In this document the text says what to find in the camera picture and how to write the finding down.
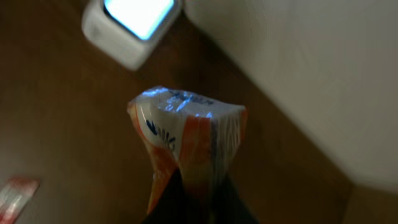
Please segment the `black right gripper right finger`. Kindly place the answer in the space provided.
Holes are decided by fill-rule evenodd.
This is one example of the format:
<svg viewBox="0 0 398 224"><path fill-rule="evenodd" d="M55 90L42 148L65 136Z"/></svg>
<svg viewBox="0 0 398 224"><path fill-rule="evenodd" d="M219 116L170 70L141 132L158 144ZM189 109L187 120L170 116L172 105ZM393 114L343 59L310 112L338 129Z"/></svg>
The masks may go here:
<svg viewBox="0 0 398 224"><path fill-rule="evenodd" d="M259 223L239 198L238 191L228 175L213 194L212 212L216 224Z"/></svg>

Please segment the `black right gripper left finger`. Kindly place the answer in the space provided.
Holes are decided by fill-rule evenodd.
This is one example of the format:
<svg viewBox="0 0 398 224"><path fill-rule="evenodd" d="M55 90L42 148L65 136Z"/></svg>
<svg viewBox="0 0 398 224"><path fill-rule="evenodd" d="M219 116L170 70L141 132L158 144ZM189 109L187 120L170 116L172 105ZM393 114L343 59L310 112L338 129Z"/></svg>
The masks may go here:
<svg viewBox="0 0 398 224"><path fill-rule="evenodd" d="M187 209L185 192L182 185L182 176L177 169L172 174L157 205L142 224L185 224Z"/></svg>

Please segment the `orange tissue pack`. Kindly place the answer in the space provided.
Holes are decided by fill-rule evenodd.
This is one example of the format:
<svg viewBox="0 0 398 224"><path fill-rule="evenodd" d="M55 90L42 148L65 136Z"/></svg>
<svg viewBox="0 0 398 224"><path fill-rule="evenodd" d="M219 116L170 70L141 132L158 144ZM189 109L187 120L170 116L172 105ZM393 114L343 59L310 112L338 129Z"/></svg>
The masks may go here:
<svg viewBox="0 0 398 224"><path fill-rule="evenodd" d="M209 202L244 139L246 107L157 86L130 101L127 112L154 170L148 212L175 171L189 196Z"/></svg>

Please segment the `red stick sachet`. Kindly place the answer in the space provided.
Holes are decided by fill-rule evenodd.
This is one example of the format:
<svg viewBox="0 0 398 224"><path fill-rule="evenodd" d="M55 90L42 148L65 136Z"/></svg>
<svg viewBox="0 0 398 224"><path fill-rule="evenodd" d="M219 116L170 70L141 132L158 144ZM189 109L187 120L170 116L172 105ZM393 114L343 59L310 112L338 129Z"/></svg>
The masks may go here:
<svg viewBox="0 0 398 224"><path fill-rule="evenodd" d="M1 224L14 224L19 214L31 200L39 181L13 177L1 189Z"/></svg>

